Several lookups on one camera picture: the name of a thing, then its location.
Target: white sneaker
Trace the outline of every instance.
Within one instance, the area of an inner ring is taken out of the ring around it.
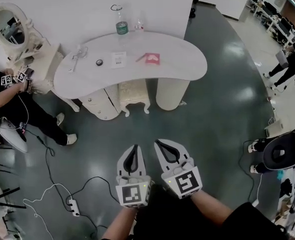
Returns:
[[[64,121],[65,115],[63,113],[59,113],[56,116],[56,124],[57,126],[59,126],[60,124],[62,124],[62,122]]]
[[[269,75],[269,73],[263,73],[263,76],[264,76],[266,79],[270,79],[270,78],[271,78],[270,75]]]
[[[257,167],[256,165],[251,165],[249,168],[249,172],[251,174],[258,174],[256,167]]]
[[[255,145],[256,143],[258,143],[258,142],[257,142],[257,141],[254,141],[252,144],[248,145],[248,147],[247,147],[247,151],[248,151],[249,153],[252,153],[253,151],[257,151],[257,150],[254,148],[254,145]]]
[[[67,143],[66,145],[72,145],[77,141],[78,137],[75,133],[67,134]]]

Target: table drawer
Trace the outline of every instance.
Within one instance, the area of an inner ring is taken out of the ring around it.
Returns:
[[[101,120],[111,120],[119,115],[116,108],[112,105],[112,103],[109,100],[95,105],[83,103],[83,106]]]
[[[104,89],[95,91],[87,96],[79,98],[84,105],[96,105],[109,101],[109,97]]]

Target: person in black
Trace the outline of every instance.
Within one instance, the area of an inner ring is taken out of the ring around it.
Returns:
[[[275,90],[276,87],[283,84],[286,80],[295,75],[295,43],[292,46],[288,47],[286,50],[288,52],[293,52],[287,57],[288,68],[285,71],[284,75],[271,87],[272,90]],[[278,64],[271,72],[269,72],[268,74],[264,73],[263,76],[269,79],[270,77],[273,77],[283,70],[284,68],[280,64]]]
[[[12,75],[12,69],[0,71],[0,118],[6,118],[15,127],[26,122],[38,127],[45,135],[52,138],[61,146],[71,145],[76,142],[76,134],[65,134],[59,127],[64,119],[64,114],[52,117],[46,113],[25,91],[26,83],[15,83],[9,88],[1,85],[1,77]]]
[[[134,219],[136,225],[129,236]],[[232,210],[203,190],[178,199],[159,185],[151,187],[146,207],[123,208],[104,240],[261,240],[288,239],[249,202]]]

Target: shiny floor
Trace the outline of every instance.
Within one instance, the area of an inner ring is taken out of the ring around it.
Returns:
[[[89,178],[101,176],[110,182],[115,196],[117,161],[133,144],[141,146],[147,173],[160,183],[162,171],[153,143],[164,138],[186,147],[198,166],[205,191],[233,209],[248,200],[252,181],[240,170],[238,160],[243,142],[264,137],[264,127],[273,116],[271,104],[266,102],[266,88],[244,43],[216,8],[198,6],[185,39],[204,53],[208,69],[202,79],[190,83],[183,98],[187,105],[173,111],[161,110],[156,105],[156,80],[148,81],[150,114],[143,112],[143,106],[132,105],[128,118],[122,113],[111,121],[99,120],[84,107],[75,113],[51,93],[35,95],[34,99],[48,113],[64,112],[62,128],[78,134],[78,141],[72,146],[58,146],[47,139],[55,150],[55,156],[48,156],[48,161],[56,183],[75,192]],[[28,129],[44,138],[37,128]],[[0,154],[0,163],[12,167],[11,171],[17,174],[0,172],[0,185],[12,189],[20,186],[20,191],[11,195],[11,201],[21,205],[23,198],[41,198],[52,185],[46,149],[33,135],[26,136],[27,154],[16,152],[15,159]],[[260,154],[246,153],[241,164],[247,170],[253,161],[259,160]],[[252,202],[257,198],[260,176],[255,175],[254,179]],[[275,215],[279,190],[276,173],[262,177],[258,208],[269,218]],[[60,192],[63,197],[68,195],[62,188]],[[100,179],[90,181],[74,197],[80,212],[97,225],[108,226],[121,209]],[[64,209],[55,189],[48,191],[41,202],[33,203],[33,207],[42,215],[55,240],[89,239],[95,231],[86,217],[73,217]],[[35,218],[30,208],[17,209],[8,218],[19,225],[24,239],[51,239],[42,220]],[[98,237],[104,230],[99,228]]]
[[[259,73],[267,73],[275,68],[279,63],[276,58],[282,47],[275,40],[271,38],[271,35],[266,32],[266,28],[261,24],[260,20],[253,17],[253,14],[248,10],[248,15],[245,22],[236,22],[229,20],[229,23],[244,42],[246,49],[251,55],[254,64],[257,67]],[[262,77],[266,87],[271,86],[284,74],[282,71],[271,79]],[[283,132],[288,132],[295,129],[295,82],[294,76],[287,80],[284,84],[278,86],[279,91],[272,91],[266,89],[268,95],[272,97],[271,105],[275,108],[275,117],[280,119],[284,129]]]

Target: pink card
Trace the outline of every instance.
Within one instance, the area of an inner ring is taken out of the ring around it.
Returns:
[[[146,59],[145,59],[146,64],[160,65],[160,54],[159,53],[146,53],[145,57],[146,57]]]

